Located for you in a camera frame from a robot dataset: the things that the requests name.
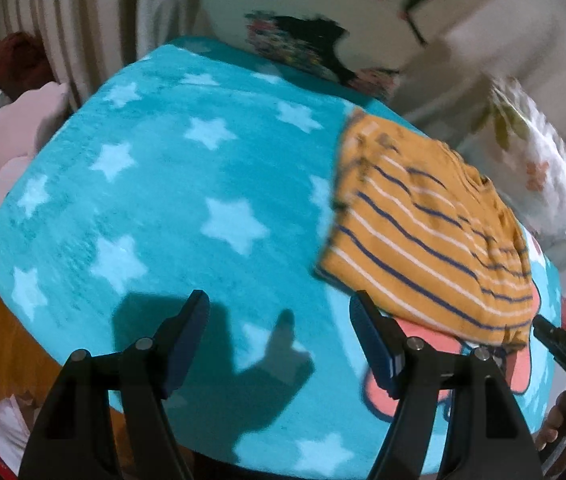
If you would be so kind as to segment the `orange striped knit sweater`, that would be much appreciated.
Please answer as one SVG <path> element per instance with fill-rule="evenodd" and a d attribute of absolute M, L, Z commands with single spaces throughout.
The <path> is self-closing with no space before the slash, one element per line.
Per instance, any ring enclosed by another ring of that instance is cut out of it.
<path fill-rule="evenodd" d="M 525 232 L 492 181 L 447 144 L 356 108 L 332 207 L 320 275 L 431 330 L 526 346 L 536 300 Z"/>

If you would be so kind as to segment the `teal star pattern blanket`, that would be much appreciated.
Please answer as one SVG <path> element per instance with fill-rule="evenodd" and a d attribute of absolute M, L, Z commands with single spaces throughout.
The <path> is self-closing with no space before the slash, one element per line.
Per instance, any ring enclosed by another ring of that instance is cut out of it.
<path fill-rule="evenodd" d="M 202 289 L 207 326 L 165 402 L 177 441 L 262 474 L 367 477 L 399 403 L 351 326 L 353 291 L 317 271 L 356 108 L 425 136 L 366 96 L 215 40 L 158 48 L 110 78 L 8 192 L 1 299 L 64 361 L 126 349 Z M 558 272 L 522 228 L 535 315 L 556 321 Z M 516 454 L 535 458 L 552 363 L 531 325 L 508 351 L 381 311 L 435 351 L 489 354 L 485 460 L 513 477 Z"/>

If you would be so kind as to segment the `white floral leaf pillow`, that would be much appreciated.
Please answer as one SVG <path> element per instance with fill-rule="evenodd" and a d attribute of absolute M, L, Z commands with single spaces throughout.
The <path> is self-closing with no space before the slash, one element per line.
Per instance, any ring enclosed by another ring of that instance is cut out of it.
<path fill-rule="evenodd" d="M 542 247 L 566 243 L 566 144 L 516 79 L 489 80 L 458 152 Z"/>

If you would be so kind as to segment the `dark red plush item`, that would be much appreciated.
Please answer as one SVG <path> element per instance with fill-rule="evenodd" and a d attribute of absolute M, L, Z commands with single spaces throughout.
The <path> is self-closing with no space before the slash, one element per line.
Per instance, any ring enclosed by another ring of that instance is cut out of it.
<path fill-rule="evenodd" d="M 0 90 L 12 101 L 54 80 L 40 38 L 14 32 L 0 40 Z"/>

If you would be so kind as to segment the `white cushion with black silhouette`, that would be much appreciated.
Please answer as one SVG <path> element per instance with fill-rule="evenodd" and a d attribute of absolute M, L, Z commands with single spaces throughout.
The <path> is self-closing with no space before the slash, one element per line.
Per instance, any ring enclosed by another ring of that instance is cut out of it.
<path fill-rule="evenodd" d="M 201 0 L 213 35 L 388 102 L 472 0 Z"/>

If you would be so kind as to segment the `striped beige curtain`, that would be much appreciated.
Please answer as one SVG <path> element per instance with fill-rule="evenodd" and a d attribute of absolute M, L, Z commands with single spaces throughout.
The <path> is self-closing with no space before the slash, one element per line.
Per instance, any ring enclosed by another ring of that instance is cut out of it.
<path fill-rule="evenodd" d="M 0 39 L 39 37 L 78 108 L 124 66 L 190 35 L 198 11 L 198 0 L 0 0 Z"/>

